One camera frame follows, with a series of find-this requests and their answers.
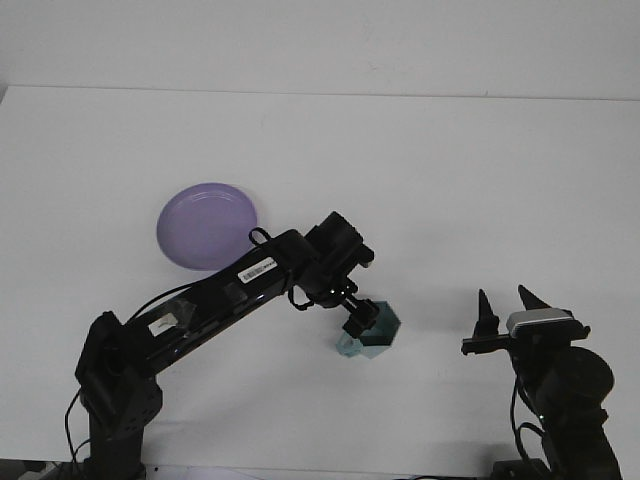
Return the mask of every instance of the white table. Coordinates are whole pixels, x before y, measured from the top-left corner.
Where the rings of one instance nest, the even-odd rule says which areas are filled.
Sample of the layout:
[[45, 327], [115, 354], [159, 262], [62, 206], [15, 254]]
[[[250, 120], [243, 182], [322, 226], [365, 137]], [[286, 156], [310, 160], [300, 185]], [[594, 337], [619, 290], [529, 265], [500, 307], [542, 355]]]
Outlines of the white table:
[[[159, 376], [146, 462], [486, 473], [516, 458], [513, 377], [505, 354], [465, 358], [460, 341], [479, 287], [505, 320], [524, 283], [592, 326], [581, 344], [616, 375], [606, 432], [633, 472], [639, 127], [638, 102], [10, 88], [0, 457], [67, 458], [89, 324], [203, 276], [162, 256], [154, 226], [177, 191], [222, 181], [274, 234], [341, 212], [377, 254], [353, 275], [361, 293], [403, 326], [380, 357], [345, 359], [342, 312], [273, 301]], [[80, 442], [85, 412], [71, 421]]]

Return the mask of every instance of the black cable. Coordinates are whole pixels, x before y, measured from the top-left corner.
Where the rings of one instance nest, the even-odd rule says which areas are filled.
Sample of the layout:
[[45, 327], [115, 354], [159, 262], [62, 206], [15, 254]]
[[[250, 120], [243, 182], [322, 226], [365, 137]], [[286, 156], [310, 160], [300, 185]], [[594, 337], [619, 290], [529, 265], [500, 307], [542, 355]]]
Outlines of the black cable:
[[73, 448], [73, 442], [71, 441], [71, 431], [69, 429], [69, 414], [71, 413], [71, 410], [73, 409], [73, 406], [76, 404], [76, 402], [78, 401], [78, 398], [80, 397], [80, 391], [78, 390], [76, 392], [76, 394], [73, 396], [73, 400], [71, 400], [71, 403], [69, 404], [69, 408], [67, 408], [67, 412], [64, 414], [64, 430], [65, 433], [67, 434], [67, 443], [69, 444], [69, 451], [71, 452], [71, 475], [73, 475], [73, 469], [75, 468], [78, 473], [82, 474], [82, 476], [85, 478], [86, 480], [86, 476], [84, 474], [84, 472], [82, 470], [80, 470], [80, 466], [78, 465], [78, 459], [76, 457], [76, 450], [74, 450]]
[[[87, 438], [84, 442], [82, 442], [80, 445], [78, 445], [75, 449], [75, 454], [76, 456], [78, 455], [78, 452], [80, 451], [80, 449], [82, 447], [84, 447], [86, 444], [88, 444], [91, 441], [91, 439]], [[60, 476], [62, 475], [62, 472], [64, 471], [64, 467], [66, 465], [72, 465], [71, 463], [56, 463], [53, 462], [53, 464], [55, 465], [56, 469], [58, 470], [58, 475], [56, 475], [56, 480], [60, 480]]]
[[152, 305], [154, 303], [156, 303], [158, 300], [166, 297], [167, 295], [171, 295], [172, 293], [176, 293], [179, 292], [181, 290], [186, 290], [187, 288], [191, 288], [194, 287], [196, 285], [198, 285], [199, 283], [203, 282], [204, 280], [206, 280], [206, 278], [203, 278], [201, 280], [196, 280], [195, 282], [191, 282], [191, 283], [186, 283], [184, 285], [180, 285], [179, 287], [175, 287], [172, 288], [171, 290], [167, 290], [166, 292], [161, 293], [160, 295], [156, 295], [155, 297], [153, 297], [151, 300], [149, 300], [147, 303], [145, 303], [144, 305], [142, 305], [137, 311], [136, 313], [134, 313], [133, 315], [131, 315], [131, 318], [129, 319], [129, 321], [133, 320], [134, 318], [138, 317], [138, 315], [140, 315], [144, 310], [147, 309], [147, 307], [149, 307], [149, 305]]
[[511, 405], [509, 407], [509, 420], [511, 423], [511, 431], [513, 432], [513, 436], [516, 442], [516, 449], [518, 450], [518, 454], [520, 455], [520, 458], [522, 458], [522, 461], [529, 467], [531, 467], [531, 469], [533, 469], [540, 476], [540, 478], [547, 478], [547, 475], [544, 472], [541, 472], [538, 469], [537, 465], [535, 465], [531, 461], [531, 458], [527, 454], [527, 451], [524, 448], [524, 444], [522, 443], [523, 429], [531, 430], [532, 432], [538, 434], [540, 437], [544, 435], [544, 432], [542, 431], [542, 429], [530, 422], [523, 422], [522, 424], [520, 424], [520, 426], [516, 427], [516, 398], [519, 394], [519, 381], [520, 377], [516, 375], [516, 380], [513, 384], [513, 392], [511, 394]]

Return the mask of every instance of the purple plate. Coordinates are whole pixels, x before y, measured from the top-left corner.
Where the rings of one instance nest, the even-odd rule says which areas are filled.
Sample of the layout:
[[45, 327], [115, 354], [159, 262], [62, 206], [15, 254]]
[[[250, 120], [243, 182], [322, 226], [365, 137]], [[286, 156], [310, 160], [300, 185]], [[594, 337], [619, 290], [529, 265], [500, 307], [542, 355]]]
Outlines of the purple plate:
[[252, 247], [258, 217], [253, 203], [224, 183], [201, 183], [178, 193], [162, 209], [156, 234], [169, 259], [193, 270], [221, 270]]

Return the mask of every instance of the white label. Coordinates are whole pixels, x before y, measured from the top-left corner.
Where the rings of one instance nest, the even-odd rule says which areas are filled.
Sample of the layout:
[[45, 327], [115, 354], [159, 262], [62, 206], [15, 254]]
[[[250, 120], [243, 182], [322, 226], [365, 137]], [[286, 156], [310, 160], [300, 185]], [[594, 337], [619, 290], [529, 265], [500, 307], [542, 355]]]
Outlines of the white label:
[[157, 337], [162, 332], [166, 332], [171, 327], [175, 327], [178, 324], [178, 319], [171, 313], [167, 313], [164, 317], [160, 317], [153, 323], [149, 324], [149, 331], [151, 335]]
[[258, 278], [263, 273], [266, 273], [269, 270], [276, 268], [277, 266], [278, 264], [273, 258], [267, 257], [261, 262], [256, 263], [252, 267], [249, 267], [238, 273], [238, 278], [242, 280], [242, 283], [249, 283], [251, 280]]

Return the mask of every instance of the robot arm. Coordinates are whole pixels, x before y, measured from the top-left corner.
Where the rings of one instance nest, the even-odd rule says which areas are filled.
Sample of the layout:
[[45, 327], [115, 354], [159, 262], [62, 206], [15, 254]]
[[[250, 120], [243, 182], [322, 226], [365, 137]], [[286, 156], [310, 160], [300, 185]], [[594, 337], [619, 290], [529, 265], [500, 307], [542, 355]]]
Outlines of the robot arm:
[[[340, 215], [305, 236], [289, 230], [254, 243], [229, 267], [124, 325], [112, 312], [91, 325], [76, 377], [90, 416], [93, 478], [137, 478], [143, 428], [162, 407], [156, 374], [269, 300], [289, 292], [298, 309], [342, 305], [350, 312], [343, 328], [354, 338], [375, 324], [378, 307], [355, 298], [358, 287], [348, 278], [374, 254]], [[307, 304], [294, 303], [294, 286]]]
[[[507, 350], [518, 391], [542, 425], [542, 446], [551, 468], [545, 473], [553, 475], [549, 478], [621, 480], [602, 428], [607, 412], [601, 403], [613, 388], [613, 373], [595, 353], [571, 346], [587, 337], [589, 327], [571, 311], [550, 307], [523, 286], [519, 292], [526, 310], [511, 314], [508, 333], [499, 335], [498, 317], [480, 290], [479, 320], [473, 337], [463, 341], [463, 353]], [[541, 466], [528, 458], [497, 462], [491, 480], [538, 479]]]

